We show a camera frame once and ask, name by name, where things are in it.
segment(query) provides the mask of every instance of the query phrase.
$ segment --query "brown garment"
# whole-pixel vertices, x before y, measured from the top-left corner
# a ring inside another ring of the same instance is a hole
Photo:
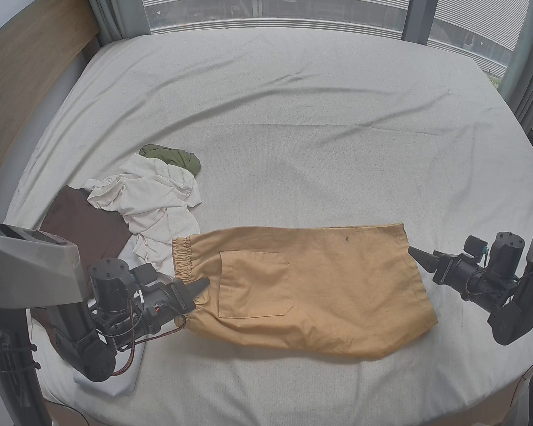
[[[118,256],[132,234],[118,211],[96,209],[87,202],[87,197],[89,193],[84,189],[61,188],[45,214],[40,230],[77,245],[83,276],[92,294],[87,266],[94,260]],[[57,349],[55,332],[46,310],[31,309],[30,312],[44,326]]]
[[[177,278],[210,279],[187,317],[206,337],[378,359],[437,323],[402,224],[239,227],[172,247]]]

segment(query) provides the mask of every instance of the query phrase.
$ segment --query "wooden headboard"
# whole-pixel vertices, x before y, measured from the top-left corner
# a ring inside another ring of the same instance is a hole
[[[0,29],[0,166],[49,88],[99,32],[88,0],[36,0]]]

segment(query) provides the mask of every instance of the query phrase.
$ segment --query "green garment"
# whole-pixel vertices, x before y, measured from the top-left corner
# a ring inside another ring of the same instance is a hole
[[[201,169],[201,164],[196,155],[177,148],[146,144],[140,149],[138,154],[145,158],[157,158],[166,164],[183,167],[184,169],[189,170],[194,176],[197,175]]]

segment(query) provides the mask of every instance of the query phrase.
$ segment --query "mattress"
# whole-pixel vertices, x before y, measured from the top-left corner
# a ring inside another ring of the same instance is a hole
[[[63,185],[114,173],[146,143],[201,160],[202,232],[403,222],[411,245],[450,253],[470,234],[533,236],[524,132],[471,59],[419,44],[297,28],[110,44],[44,133],[7,222],[37,225]],[[105,399],[73,382],[33,323],[38,377],[47,398],[111,425],[420,424],[533,363],[533,330],[496,344],[484,310],[420,273],[439,323],[377,361],[185,331],[149,342],[134,393]]]

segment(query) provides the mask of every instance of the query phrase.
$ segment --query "shorts pocket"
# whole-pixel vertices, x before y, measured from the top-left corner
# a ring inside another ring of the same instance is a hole
[[[276,252],[223,251],[219,317],[283,316],[291,308],[290,265]]]

